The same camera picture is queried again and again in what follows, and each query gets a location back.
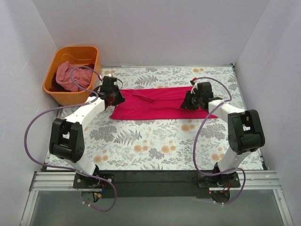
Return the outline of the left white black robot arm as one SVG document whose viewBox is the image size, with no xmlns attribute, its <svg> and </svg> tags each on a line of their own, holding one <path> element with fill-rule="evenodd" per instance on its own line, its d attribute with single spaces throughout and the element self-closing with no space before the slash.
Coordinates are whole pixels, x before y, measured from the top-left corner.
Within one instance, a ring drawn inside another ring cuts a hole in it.
<svg viewBox="0 0 301 226">
<path fill-rule="evenodd" d="M 71 165 L 77 172 L 83 173 L 84 183 L 96 188 L 100 177 L 98 167 L 85 155 L 84 129 L 109 106 L 125 102 L 118 87 L 119 79 L 112 75 L 102 78 L 83 105 L 64 119 L 55 119 L 52 124 L 49 152 Z"/>
</svg>

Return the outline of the magenta t shirt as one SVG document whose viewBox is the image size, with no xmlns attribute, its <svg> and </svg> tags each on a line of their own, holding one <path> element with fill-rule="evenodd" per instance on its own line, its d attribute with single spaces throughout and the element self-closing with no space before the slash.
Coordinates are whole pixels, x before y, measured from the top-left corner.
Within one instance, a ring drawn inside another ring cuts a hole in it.
<svg viewBox="0 0 301 226">
<path fill-rule="evenodd" d="M 180 108 L 190 90 L 191 87 L 123 89 L 121 94 L 126 100 L 114 108 L 110 118 L 120 121 L 206 118 L 208 113 L 204 110 Z"/>
</svg>

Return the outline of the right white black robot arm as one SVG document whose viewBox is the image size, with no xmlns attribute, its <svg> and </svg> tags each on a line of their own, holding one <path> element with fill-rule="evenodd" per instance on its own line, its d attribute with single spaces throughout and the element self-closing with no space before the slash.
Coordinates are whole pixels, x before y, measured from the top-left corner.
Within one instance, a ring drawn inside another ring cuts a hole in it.
<svg viewBox="0 0 301 226">
<path fill-rule="evenodd" d="M 229 185 L 232 181 L 238 181 L 237 170 L 241 162 L 265 144 L 259 114 L 254 109 L 232 106 L 232 97 L 226 100 L 216 97 L 209 81 L 198 82 L 194 78 L 191 84 L 192 88 L 186 92 L 181 108 L 201 109 L 208 114 L 206 119 L 215 115 L 228 125 L 228 150 L 212 171 L 205 173 L 199 170 L 197 180 L 204 187 L 210 184 L 218 187 Z"/>
</svg>

